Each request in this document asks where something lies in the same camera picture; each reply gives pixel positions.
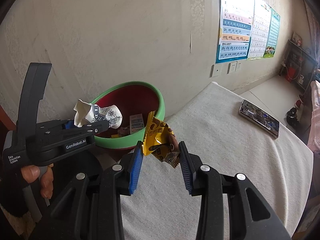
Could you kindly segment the person's left hand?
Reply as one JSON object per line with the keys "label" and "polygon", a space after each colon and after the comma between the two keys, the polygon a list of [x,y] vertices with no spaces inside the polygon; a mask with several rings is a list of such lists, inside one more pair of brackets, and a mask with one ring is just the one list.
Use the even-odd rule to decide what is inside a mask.
{"label": "person's left hand", "polygon": [[[40,178],[41,196],[46,199],[50,199],[53,195],[53,166],[53,164],[48,165],[46,172]],[[30,184],[39,179],[40,168],[35,165],[25,166],[21,168],[21,174],[23,179]]]}

